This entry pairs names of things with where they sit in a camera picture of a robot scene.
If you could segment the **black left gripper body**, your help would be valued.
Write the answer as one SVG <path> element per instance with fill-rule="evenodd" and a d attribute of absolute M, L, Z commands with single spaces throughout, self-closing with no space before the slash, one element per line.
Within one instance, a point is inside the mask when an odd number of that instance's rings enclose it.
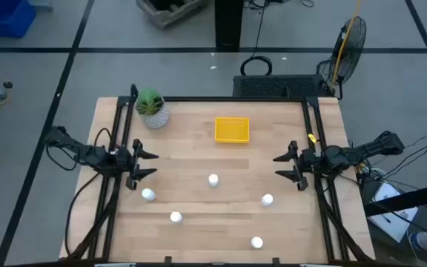
<path fill-rule="evenodd" d="M 114 177 L 124 172 L 129 176 L 126 181 L 126 187 L 132 191 L 137 189 L 138 174 L 138 151 L 135 149 L 131 153 L 126 147 L 121 147 L 116 153 L 111 154 L 110 163 L 106 172 L 107 176 Z"/>

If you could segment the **black upright post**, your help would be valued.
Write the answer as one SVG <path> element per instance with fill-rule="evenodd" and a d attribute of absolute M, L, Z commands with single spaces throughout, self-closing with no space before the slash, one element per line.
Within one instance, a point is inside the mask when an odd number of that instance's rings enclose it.
<path fill-rule="evenodd" d="M 220 50 L 239 50 L 242 13 L 243 0 L 214 0 L 215 41 Z"/>

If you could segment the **grey plastic crate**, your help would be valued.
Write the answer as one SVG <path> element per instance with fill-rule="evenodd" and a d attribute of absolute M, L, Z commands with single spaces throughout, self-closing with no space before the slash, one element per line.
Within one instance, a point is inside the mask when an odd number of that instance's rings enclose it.
<path fill-rule="evenodd" d="M 148 20 L 160 29 L 199 13 L 210 0 L 135 0 Z"/>

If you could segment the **black metal bar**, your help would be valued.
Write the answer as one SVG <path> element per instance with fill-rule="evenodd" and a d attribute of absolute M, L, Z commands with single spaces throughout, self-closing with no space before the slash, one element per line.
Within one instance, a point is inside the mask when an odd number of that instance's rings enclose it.
<path fill-rule="evenodd" d="M 392 211 L 401 211 L 413 207 L 427 205 L 427 188 L 407 192 L 395 197 L 371 202 L 364 206 L 367 217 L 390 213 Z"/>

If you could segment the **white paper box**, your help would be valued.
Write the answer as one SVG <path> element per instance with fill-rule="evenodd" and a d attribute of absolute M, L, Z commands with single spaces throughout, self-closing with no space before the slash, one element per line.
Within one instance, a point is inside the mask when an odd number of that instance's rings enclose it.
<path fill-rule="evenodd" d="M 379 202 L 399 195 L 400 192 L 395 187 L 388 183 L 383 183 L 372 197 L 371 202 Z M 417 212 L 418 208 L 413 207 L 405 210 L 393 211 L 392 213 L 374 215 L 368 217 L 368 220 L 380 230 L 384 231 L 394 241 L 400 243 L 410 226 L 408 221 L 412 221 Z"/>

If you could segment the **black standing fan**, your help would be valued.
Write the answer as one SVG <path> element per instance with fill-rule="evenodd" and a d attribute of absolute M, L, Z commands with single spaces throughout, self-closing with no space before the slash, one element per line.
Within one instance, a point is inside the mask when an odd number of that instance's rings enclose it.
<path fill-rule="evenodd" d="M 349 19 L 341 28 L 331 56 L 319 62 L 316 74 L 323 79 L 328 94 L 336 94 L 335 87 L 339 87 L 338 100 L 343 98 L 342 86 L 354 73 L 362 54 L 367 33 L 364 19 L 355 16 Z"/>

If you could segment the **blue plastic bin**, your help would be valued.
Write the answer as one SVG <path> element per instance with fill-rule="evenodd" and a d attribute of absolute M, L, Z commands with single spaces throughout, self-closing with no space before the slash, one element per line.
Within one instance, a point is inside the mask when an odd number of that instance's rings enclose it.
<path fill-rule="evenodd" d="M 22 38 L 35 17 L 28 0 L 0 0 L 0 36 Z"/>

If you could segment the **yellow plastic basket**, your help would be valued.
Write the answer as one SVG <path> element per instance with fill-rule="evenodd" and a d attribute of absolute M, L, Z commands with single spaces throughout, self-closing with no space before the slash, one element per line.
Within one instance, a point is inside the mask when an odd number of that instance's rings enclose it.
<path fill-rule="evenodd" d="M 214 139 L 220 143 L 249 143 L 250 123 L 246 117 L 215 118 Z"/>

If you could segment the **green plant in patterned pot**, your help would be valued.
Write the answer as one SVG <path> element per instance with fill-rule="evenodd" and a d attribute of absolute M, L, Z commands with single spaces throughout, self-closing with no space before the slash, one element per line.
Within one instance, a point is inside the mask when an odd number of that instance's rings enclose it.
<path fill-rule="evenodd" d="M 150 129 L 162 128 L 168 123 L 170 117 L 164 97 L 152 88 L 139 92 L 135 109 L 143 124 Z"/>

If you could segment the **black aluminium table frame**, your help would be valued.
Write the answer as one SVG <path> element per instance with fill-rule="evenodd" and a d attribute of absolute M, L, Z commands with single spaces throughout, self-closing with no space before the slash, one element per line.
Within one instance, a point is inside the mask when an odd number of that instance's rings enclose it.
<path fill-rule="evenodd" d="M 96 101 L 89 143 L 106 145 L 102 132 L 115 119 L 130 125 L 128 138 L 117 131 L 118 145 L 140 139 L 157 159 L 141 161 L 157 171 L 132 191 L 119 187 L 116 213 L 101 227 L 87 255 L 112 262 L 160 263 L 325 263 L 328 253 L 341 257 L 334 228 L 324 241 L 322 217 L 313 186 L 299 191 L 295 183 L 275 173 L 289 168 L 273 159 L 288 143 L 307 146 L 307 130 L 314 130 L 314 107 L 292 99 L 235 97 L 170 97 L 168 124 L 149 130 L 137 112 L 129 111 L 125 97 Z M 214 139 L 215 118 L 246 117 L 249 143 L 220 143 Z M 210 187 L 208 177 L 219 177 Z M 141 190 L 152 189 L 153 202 Z M 274 201 L 261 206 L 271 194 Z M 178 211 L 181 223 L 170 214 Z M 261 237 L 261 249 L 251 247 Z"/>

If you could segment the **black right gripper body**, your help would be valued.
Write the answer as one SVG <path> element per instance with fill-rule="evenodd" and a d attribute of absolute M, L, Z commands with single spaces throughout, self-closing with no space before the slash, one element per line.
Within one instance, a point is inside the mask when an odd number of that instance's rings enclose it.
<path fill-rule="evenodd" d="M 308 187 L 308 181 L 304 173 L 313 174 L 314 188 L 322 188 L 322 176 L 327 173 L 325 158 L 317 156 L 311 149 L 302 150 L 297 160 L 297 174 L 299 177 L 298 190 L 304 191 Z"/>

